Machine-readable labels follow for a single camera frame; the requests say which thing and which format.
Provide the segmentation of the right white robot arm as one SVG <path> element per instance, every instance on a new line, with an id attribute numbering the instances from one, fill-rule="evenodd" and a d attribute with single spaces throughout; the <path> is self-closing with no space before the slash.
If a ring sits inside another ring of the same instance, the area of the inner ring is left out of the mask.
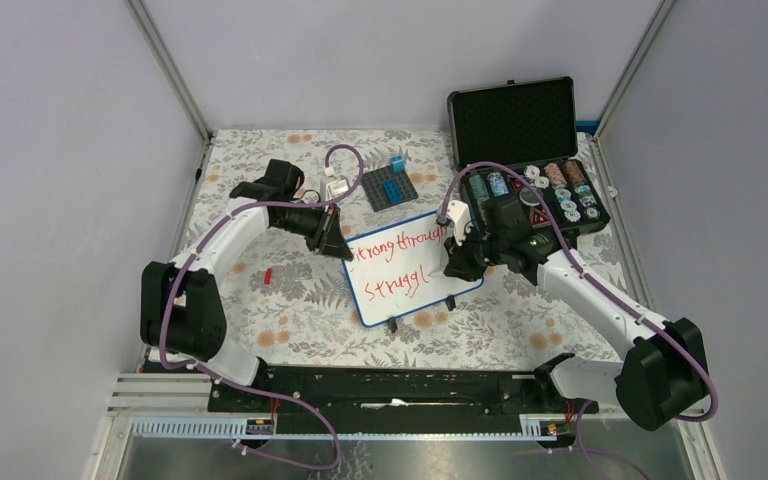
<path id="1" fill-rule="evenodd" d="M 618 406 L 647 431 L 672 420 L 703 422 L 717 412 L 704 341 L 692 321 L 670 321 L 602 279 L 555 224 L 535 227 L 517 197 L 489 204 L 499 216 L 487 225 L 475 223 L 462 201 L 441 206 L 437 222 L 453 230 L 445 276 L 473 281 L 490 266 L 505 266 L 568 305 L 617 355 L 609 362 L 560 354 L 540 365 L 533 386 L 539 407 L 557 412 L 571 400 Z"/>

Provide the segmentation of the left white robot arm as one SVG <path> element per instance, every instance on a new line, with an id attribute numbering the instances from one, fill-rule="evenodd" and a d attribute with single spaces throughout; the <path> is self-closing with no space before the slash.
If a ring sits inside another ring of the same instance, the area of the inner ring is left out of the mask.
<path id="1" fill-rule="evenodd" d="M 296 200 L 303 182 L 298 167 L 271 160 L 262 177 L 231 191 L 225 213 L 192 246 L 168 263 L 149 263 L 141 276 L 141 340 L 233 382 L 232 398 L 248 411 L 267 404 L 271 387 L 258 376 L 260 359 L 229 337 L 220 286 L 231 267 L 271 228 L 300 236 L 314 254 L 353 257 L 336 202 Z"/>

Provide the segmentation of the blue framed whiteboard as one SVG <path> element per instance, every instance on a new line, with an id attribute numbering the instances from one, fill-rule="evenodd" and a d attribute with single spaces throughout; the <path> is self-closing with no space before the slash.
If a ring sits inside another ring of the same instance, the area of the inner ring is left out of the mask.
<path id="1" fill-rule="evenodd" d="M 350 239 L 354 258 L 343 268 L 360 323 L 374 327 L 481 287 L 482 278 L 430 275 L 446 266 L 449 238 L 428 212 Z"/>

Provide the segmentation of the black poker chip case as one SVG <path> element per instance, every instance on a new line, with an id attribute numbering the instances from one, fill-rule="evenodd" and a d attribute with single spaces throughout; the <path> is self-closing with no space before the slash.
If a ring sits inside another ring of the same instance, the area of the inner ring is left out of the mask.
<path id="1" fill-rule="evenodd" d="M 517 201 L 532 227 L 558 222 L 570 243 L 599 232 L 610 215 L 579 157 L 574 81 L 569 76 L 449 94 L 459 192 L 474 229 L 491 230 L 499 205 Z"/>

